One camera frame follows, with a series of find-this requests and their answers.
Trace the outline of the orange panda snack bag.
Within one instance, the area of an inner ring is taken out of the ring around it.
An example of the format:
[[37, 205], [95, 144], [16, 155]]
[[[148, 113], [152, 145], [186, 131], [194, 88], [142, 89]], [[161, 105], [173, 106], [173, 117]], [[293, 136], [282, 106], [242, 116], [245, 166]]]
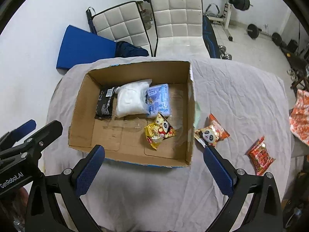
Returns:
[[205, 143], [207, 146], [215, 147], [219, 141], [228, 138], [230, 134], [221, 126], [213, 114], [208, 116], [208, 120], [208, 126], [196, 130], [194, 138], [199, 143]]

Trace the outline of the cardboard box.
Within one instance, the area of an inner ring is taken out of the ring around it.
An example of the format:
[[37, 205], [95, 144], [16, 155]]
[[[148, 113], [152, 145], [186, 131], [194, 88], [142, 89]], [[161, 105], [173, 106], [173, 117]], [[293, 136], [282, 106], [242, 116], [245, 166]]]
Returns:
[[[95, 110], [102, 88], [150, 79], [153, 85], [167, 84], [171, 114], [169, 124], [175, 136], [157, 149], [150, 146], [144, 129], [152, 122], [145, 114], [97, 119]], [[87, 72], [76, 97], [68, 144], [89, 152], [95, 145], [105, 149], [107, 159], [137, 165], [186, 167], [192, 162], [195, 98], [193, 72], [187, 61], [149, 61], [118, 64]]]

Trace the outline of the white quilted chair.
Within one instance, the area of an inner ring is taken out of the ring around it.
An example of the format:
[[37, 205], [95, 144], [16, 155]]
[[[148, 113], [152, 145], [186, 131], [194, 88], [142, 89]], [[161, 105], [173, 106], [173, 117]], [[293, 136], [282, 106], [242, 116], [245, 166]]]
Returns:
[[153, 56], [151, 43], [136, 1], [122, 3], [92, 15], [87, 9], [90, 31], [98, 36], [119, 42], [125, 41], [144, 48]]
[[156, 57], [210, 55], [203, 40], [202, 0], [150, 0]]

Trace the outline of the white soft plastic pack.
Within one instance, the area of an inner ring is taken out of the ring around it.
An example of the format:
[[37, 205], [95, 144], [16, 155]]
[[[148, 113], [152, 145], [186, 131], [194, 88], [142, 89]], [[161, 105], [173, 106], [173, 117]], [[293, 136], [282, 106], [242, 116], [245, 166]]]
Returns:
[[151, 83], [152, 79], [146, 79], [117, 87], [115, 116], [122, 118], [127, 115], [149, 114], [146, 95]]

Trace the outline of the blue tissue pack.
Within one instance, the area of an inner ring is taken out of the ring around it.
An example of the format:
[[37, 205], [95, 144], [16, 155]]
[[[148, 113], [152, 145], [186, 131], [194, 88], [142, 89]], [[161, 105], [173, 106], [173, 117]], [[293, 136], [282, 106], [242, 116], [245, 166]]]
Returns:
[[148, 88], [146, 99], [149, 118], [155, 118], [158, 113], [161, 113], [164, 117], [171, 115], [168, 84], [159, 84]]

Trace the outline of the dark blue bag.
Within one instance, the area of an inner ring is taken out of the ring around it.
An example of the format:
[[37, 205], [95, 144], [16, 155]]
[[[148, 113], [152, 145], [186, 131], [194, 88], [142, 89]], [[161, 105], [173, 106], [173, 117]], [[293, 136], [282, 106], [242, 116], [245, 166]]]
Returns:
[[134, 46], [126, 41], [119, 41], [116, 43], [115, 57], [129, 58], [129, 57], [147, 57], [149, 53], [146, 49]]

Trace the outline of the red snack bag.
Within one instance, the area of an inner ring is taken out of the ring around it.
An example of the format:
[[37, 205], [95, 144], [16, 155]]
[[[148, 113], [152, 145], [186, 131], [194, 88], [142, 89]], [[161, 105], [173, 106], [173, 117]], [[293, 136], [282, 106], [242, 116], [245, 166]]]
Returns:
[[254, 165], [257, 176], [263, 176], [269, 166], [275, 161], [275, 158], [271, 157], [268, 153], [265, 143], [265, 136], [262, 136], [252, 145], [252, 147], [247, 151], [247, 156]]

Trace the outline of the white quilted chair left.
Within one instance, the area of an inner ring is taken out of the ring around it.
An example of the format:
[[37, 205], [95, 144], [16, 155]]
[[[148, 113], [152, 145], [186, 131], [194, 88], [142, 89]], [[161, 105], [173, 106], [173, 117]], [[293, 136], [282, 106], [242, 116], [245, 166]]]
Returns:
[[119, 42], [125, 41], [144, 48], [153, 56], [151, 43], [136, 1], [122, 3], [92, 15], [87, 9], [90, 31], [98, 36]]

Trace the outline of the blue foam mat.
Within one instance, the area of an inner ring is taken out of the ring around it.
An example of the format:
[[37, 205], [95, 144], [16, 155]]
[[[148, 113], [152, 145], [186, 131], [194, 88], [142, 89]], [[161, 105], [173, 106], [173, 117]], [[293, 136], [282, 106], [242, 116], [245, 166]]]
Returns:
[[115, 57], [116, 42], [69, 25], [58, 54], [57, 69], [69, 70], [77, 64]]

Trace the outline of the white quilted chair right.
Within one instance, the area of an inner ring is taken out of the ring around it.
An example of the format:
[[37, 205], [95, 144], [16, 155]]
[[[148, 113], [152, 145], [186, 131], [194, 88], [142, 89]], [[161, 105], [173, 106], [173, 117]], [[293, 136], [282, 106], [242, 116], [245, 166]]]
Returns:
[[203, 40], [202, 0], [150, 0], [156, 57], [210, 55]]

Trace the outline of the orange white patterned cloth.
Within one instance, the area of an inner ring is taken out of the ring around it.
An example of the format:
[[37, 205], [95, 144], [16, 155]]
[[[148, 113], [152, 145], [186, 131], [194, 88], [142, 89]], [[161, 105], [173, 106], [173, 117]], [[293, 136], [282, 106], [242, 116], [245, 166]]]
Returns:
[[289, 117], [290, 131], [308, 146], [309, 136], [309, 98], [308, 91], [298, 89], [296, 103]]

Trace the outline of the black dumbbell on floor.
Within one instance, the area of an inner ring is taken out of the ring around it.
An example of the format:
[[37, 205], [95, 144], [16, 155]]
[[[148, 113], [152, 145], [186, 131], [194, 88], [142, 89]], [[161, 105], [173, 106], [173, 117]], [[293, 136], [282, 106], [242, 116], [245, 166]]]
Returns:
[[258, 38], [259, 34], [261, 33], [262, 29], [258, 28], [256, 25], [254, 24], [249, 24], [247, 26], [247, 34], [251, 39], [256, 39]]

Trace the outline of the black snack pack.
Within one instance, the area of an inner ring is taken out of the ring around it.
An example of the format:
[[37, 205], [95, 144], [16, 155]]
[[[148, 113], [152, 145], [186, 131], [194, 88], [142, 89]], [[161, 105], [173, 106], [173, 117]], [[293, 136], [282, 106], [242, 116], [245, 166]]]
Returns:
[[95, 118], [96, 119], [110, 119], [113, 113], [113, 101], [115, 98], [115, 91], [117, 86], [107, 88], [101, 87], [99, 91], [98, 101], [96, 105]]

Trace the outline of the black blue weight bench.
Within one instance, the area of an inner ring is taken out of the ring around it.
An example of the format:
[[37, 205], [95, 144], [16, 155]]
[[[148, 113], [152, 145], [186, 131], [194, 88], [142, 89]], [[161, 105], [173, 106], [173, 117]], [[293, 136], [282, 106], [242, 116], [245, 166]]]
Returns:
[[211, 58], [220, 59], [217, 38], [207, 16], [203, 16], [203, 40]]

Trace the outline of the yellow panda snack bag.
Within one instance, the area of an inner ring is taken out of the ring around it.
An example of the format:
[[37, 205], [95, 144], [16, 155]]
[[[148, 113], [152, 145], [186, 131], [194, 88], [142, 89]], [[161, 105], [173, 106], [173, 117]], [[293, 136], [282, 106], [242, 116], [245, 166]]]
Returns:
[[157, 150], [165, 139], [176, 136], [175, 129], [160, 112], [154, 122], [146, 125], [144, 133], [146, 140], [154, 150]]

